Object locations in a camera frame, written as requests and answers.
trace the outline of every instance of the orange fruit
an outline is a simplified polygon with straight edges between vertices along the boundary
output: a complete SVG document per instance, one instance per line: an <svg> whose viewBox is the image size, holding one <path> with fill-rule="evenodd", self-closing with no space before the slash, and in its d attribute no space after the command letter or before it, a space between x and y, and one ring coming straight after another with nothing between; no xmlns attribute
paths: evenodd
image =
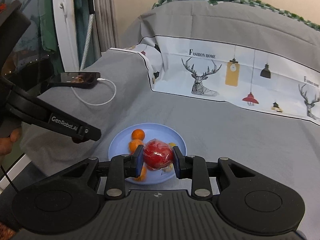
<svg viewBox="0 0 320 240"><path fill-rule="evenodd" d="M137 178L133 178L135 181L144 181L147 177L147 168L145 165L142 166L141 174Z"/></svg>
<svg viewBox="0 0 320 240"><path fill-rule="evenodd" d="M134 153L134 151L137 149L138 145L142 144L143 145L143 141L139 140L139 139L135 139L132 140L129 143L129 150L130 152Z"/></svg>
<svg viewBox="0 0 320 240"><path fill-rule="evenodd" d="M132 134L131 134L132 140L139 139L139 140L142 141L145 136L146 136L146 135L145 135L144 131L141 130L141 129L136 129L136 130L134 130L134 131L132 132Z"/></svg>

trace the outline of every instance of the white window frame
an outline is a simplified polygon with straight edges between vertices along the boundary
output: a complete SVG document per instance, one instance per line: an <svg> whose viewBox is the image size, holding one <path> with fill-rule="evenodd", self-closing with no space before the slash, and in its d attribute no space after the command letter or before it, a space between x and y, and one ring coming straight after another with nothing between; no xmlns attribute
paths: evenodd
<svg viewBox="0 0 320 240"><path fill-rule="evenodd" d="M52 0L60 55L65 72L79 71L73 0Z"/></svg>

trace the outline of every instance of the plate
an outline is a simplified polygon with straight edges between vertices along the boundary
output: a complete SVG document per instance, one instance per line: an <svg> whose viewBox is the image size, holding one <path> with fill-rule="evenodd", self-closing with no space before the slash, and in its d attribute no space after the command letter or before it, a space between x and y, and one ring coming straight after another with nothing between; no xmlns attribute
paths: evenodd
<svg viewBox="0 0 320 240"><path fill-rule="evenodd" d="M120 133L118 133L112 140L109 146L109 160L116 155L121 154L129 154L128 143L131 141L131 134L136 129L142 129L145 132L146 137L143 142L147 143L152 139L159 139L165 143L175 143L181 153L186 156L187 155L187 147L183 138L173 129L167 127L165 125L157 124L157 123L141 123L130 126ZM147 176L144 181L135 181L133 178L127 178L126 180L140 185L151 185L162 183L170 178L175 176L174 169L171 171L150 171L147 169Z"/></svg>

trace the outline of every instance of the red fruit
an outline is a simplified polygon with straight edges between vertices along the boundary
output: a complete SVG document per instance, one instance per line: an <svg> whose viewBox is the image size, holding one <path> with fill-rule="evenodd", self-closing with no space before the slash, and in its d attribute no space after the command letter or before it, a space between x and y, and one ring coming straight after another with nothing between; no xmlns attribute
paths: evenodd
<svg viewBox="0 0 320 240"><path fill-rule="evenodd" d="M173 161L172 147L158 139L152 139L144 147L143 160L153 169L168 167Z"/></svg>

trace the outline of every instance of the deer head print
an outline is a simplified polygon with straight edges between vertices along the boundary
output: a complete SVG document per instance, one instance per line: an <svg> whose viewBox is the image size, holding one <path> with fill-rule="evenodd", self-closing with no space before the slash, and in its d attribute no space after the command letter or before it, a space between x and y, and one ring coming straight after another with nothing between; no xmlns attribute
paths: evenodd
<svg viewBox="0 0 320 240"><path fill-rule="evenodd" d="M314 116L311 113L311 108L313 108L315 106L315 103L320 101L320 96L317 97L317 95L315 94L315 98L312 99L311 102L309 103L309 99L307 98L307 92L308 91L306 90L305 92L303 92L303 88L304 88L305 85L306 84L304 84L302 87L300 87L300 85L298 85L298 87L299 87L300 95L304 98L304 104L307 107L307 116L311 117L314 120L318 120L318 117Z"/></svg>
<svg viewBox="0 0 320 240"><path fill-rule="evenodd" d="M197 75L197 72L194 70L194 64L190 68L188 65L188 62L191 58L186 60L186 63L183 62L183 59L181 59L182 64L184 65L185 69L191 72L191 76L195 79L195 82L193 83L192 86L192 91L191 93L194 95L201 95L201 96L211 96L214 97L218 94L217 91L210 90L202 85L202 81L208 79L209 75L215 74L219 71L221 68L222 64L220 67L217 69L217 65L213 62L214 64L214 69L210 71L209 66L208 66L208 71L203 73L201 76Z"/></svg>

